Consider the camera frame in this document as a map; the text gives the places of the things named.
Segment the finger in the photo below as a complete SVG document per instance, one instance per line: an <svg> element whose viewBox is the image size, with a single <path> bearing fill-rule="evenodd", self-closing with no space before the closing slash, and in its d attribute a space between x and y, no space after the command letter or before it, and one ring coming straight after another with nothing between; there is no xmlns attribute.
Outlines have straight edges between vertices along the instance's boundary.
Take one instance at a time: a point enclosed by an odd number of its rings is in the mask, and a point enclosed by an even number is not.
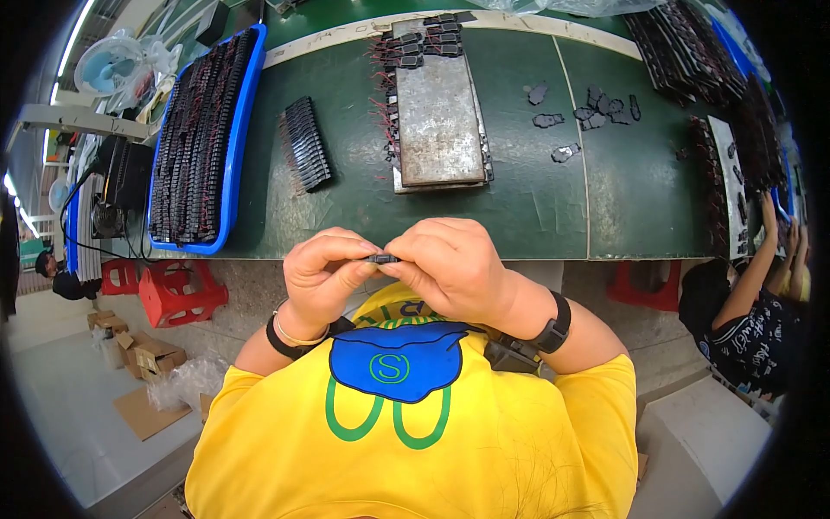
<svg viewBox="0 0 830 519"><path fill-rule="evenodd" d="M403 236L417 236L419 234L437 236L456 250L470 239L470 233L468 231L463 231L439 222L438 218L421 220L407 229L403 233Z"/></svg>
<svg viewBox="0 0 830 519"><path fill-rule="evenodd" d="M350 237L350 238L354 238L356 240L360 240L361 242L366 242L366 243L370 244L372 247L375 247L375 252L382 252L383 251L382 248L378 247L374 243L371 243L369 240L367 240L366 238L360 236L355 231L351 231L349 229L344 229L342 227L332 227L332 228L328 228L328 229L323 229L322 231L320 231L319 233L316 233L313 237L311 237L310 240L306 240L306 242L310 242L311 240L315 239L316 237L321 237L321 236Z"/></svg>
<svg viewBox="0 0 830 519"><path fill-rule="evenodd" d="M412 288L433 310L446 308L449 304L447 295L441 290L435 279L415 263L386 263L378 266L378 269L387 276L396 277L404 285Z"/></svg>
<svg viewBox="0 0 830 519"><path fill-rule="evenodd" d="M361 259L376 252L373 244L358 238L323 235L303 245L292 258L292 263L299 273L310 276L323 271L329 262Z"/></svg>
<svg viewBox="0 0 830 519"><path fill-rule="evenodd" d="M354 289L363 285L377 270L377 263L348 262L320 286L320 297L330 301L345 301Z"/></svg>
<svg viewBox="0 0 830 519"><path fill-rule="evenodd" d="M433 277L454 272L464 261L464 256L449 243L428 234L404 233L389 242L385 250L405 262L417 264Z"/></svg>

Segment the metal plate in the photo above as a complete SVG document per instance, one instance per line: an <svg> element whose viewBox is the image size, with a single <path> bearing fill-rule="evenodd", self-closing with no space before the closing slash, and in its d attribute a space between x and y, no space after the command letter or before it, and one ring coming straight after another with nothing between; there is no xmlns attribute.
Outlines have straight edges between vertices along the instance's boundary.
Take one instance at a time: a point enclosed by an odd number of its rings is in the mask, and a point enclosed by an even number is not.
<svg viewBox="0 0 830 519"><path fill-rule="evenodd" d="M738 193L744 194L747 205L749 205L749 200L746 197L743 184L738 181L735 177L735 173L732 171L732 166L737 166L742 172L743 169L740 168L737 149L735 150L733 158L729 158L730 144L735 142L735 137L732 135L732 129L730 128L729 123L716 119L710 115L709 126L712 128L712 137L715 138L715 147L718 150L720 167L722 168L724 175L724 187L726 189L726 211L729 217L729 259L733 260L737 257L746 256L746 251L738 252L738 246L741 243L746 244L749 241L749 239L743 241L738 239L738 235L742 231L746 231L747 234L749 234L747 224L740 221L740 213L738 212Z"/></svg>
<svg viewBox="0 0 830 519"><path fill-rule="evenodd" d="M426 32L420 19L392 30L395 37ZM479 184L486 173L466 57L423 60L415 70L398 69L401 184Z"/></svg>

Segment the black wristband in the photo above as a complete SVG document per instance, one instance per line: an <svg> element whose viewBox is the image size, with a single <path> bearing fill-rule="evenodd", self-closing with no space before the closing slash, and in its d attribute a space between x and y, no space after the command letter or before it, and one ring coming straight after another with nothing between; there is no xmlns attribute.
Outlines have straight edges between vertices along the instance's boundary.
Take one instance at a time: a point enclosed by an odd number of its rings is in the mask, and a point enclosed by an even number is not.
<svg viewBox="0 0 830 519"><path fill-rule="evenodd" d="M297 360L301 356L305 355L309 351L312 351L318 345L322 344L326 339L333 337L341 332L353 330L354 323L349 321L345 317L340 317L337 321L331 323L329 326L329 333L325 334L325 336L320 339L315 345L311 346L288 346L286 343L280 340L280 337L276 334L276 330L274 329L274 319L276 318L276 314L271 316L271 319L268 320L268 323L265 325L265 335L268 339L268 342L271 343L271 346L274 347L274 350L277 350L281 354L285 355L291 360Z"/></svg>
<svg viewBox="0 0 830 519"><path fill-rule="evenodd" d="M553 353L568 339L570 328L570 305L561 294L550 291L556 301L558 315L544 326L544 330L534 339L519 340L521 344L533 346L544 353Z"/></svg>

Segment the dark hair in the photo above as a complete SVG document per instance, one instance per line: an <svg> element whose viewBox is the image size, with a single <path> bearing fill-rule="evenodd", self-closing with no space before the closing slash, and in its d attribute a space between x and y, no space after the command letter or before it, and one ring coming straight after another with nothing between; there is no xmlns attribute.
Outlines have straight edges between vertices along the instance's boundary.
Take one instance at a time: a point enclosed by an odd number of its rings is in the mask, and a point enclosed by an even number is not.
<svg viewBox="0 0 830 519"><path fill-rule="evenodd" d="M49 272L46 271L46 265L49 264L49 251L43 251L37 255L35 260L35 272L43 277L49 277Z"/></svg>

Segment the white fan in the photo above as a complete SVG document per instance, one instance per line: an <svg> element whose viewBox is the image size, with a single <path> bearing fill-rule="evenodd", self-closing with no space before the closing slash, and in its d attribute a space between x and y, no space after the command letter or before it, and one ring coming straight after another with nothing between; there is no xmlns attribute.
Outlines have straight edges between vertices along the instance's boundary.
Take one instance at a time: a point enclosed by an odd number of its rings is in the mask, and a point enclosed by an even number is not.
<svg viewBox="0 0 830 519"><path fill-rule="evenodd" d="M113 95L146 71L144 61L144 51L134 38L104 38L81 56L75 68L75 86L96 97Z"/></svg>

